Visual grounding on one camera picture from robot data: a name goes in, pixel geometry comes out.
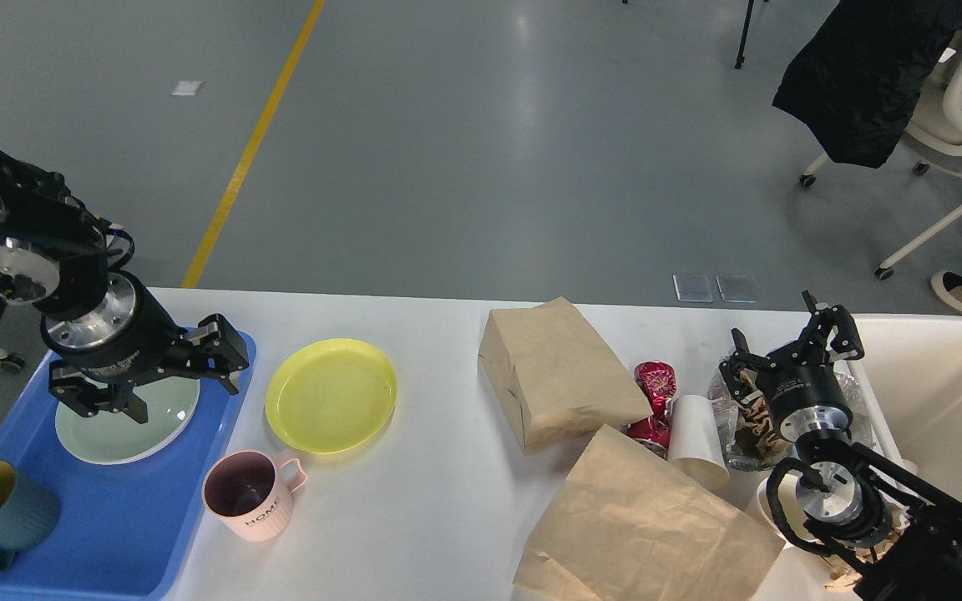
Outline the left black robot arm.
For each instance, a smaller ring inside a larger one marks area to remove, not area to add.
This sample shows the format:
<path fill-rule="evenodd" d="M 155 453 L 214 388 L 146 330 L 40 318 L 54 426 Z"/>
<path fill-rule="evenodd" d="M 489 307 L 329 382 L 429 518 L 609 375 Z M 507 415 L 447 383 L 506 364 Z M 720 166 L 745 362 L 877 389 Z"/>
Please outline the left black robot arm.
<path fill-rule="evenodd" d="M 124 270 L 127 233 L 85 208 L 63 175 L 0 151 L 0 306 L 31 305 L 58 355 L 51 395 L 81 417 L 122 413 L 148 421 L 138 386 L 211 379 L 230 395 L 251 364 L 243 336 L 219 313 L 194 330 Z"/>

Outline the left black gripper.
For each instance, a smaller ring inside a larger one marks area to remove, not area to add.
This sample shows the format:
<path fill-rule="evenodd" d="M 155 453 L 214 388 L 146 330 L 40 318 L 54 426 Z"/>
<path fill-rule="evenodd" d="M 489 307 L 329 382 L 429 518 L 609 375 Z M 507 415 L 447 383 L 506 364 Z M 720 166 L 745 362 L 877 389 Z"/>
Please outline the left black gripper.
<path fill-rule="evenodd" d="M 106 293 L 88 313 L 72 320 L 45 315 L 39 328 L 58 357 L 48 368 L 48 391 L 83 418 L 124 414 L 144 425 L 148 406 L 136 386 L 169 376 L 211 379 L 235 396 L 251 366 L 243 335 L 224 315 L 180 328 L 129 271 L 110 271 Z"/>

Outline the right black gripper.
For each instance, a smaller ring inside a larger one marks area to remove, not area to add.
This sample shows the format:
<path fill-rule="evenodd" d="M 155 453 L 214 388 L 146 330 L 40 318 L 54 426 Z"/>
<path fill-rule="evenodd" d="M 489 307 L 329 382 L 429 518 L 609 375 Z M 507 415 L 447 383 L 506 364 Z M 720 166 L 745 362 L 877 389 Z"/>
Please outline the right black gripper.
<path fill-rule="evenodd" d="M 797 359 L 752 353 L 743 332 L 732 328 L 733 352 L 718 368 L 738 406 L 751 407 L 763 395 L 772 429 L 788 442 L 813 432 L 828 437 L 848 432 L 853 414 L 833 364 L 865 357 L 858 325 L 847 308 L 821 303 L 809 290 L 802 297 L 811 316 L 797 338 Z"/>

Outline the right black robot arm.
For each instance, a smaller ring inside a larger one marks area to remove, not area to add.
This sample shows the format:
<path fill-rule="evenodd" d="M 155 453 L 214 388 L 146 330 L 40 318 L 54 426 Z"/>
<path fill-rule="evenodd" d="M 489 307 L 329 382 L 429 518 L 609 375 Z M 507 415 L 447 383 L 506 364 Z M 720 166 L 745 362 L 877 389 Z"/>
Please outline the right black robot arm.
<path fill-rule="evenodd" d="M 762 401 L 765 432 L 792 448 L 765 480 L 772 524 L 793 547 L 842 559 L 863 600 L 962 600 L 962 502 L 853 441 L 833 366 L 865 356 L 858 325 L 847 308 L 803 297 L 797 339 L 759 355 L 734 328 L 718 367 L 741 410 Z"/>

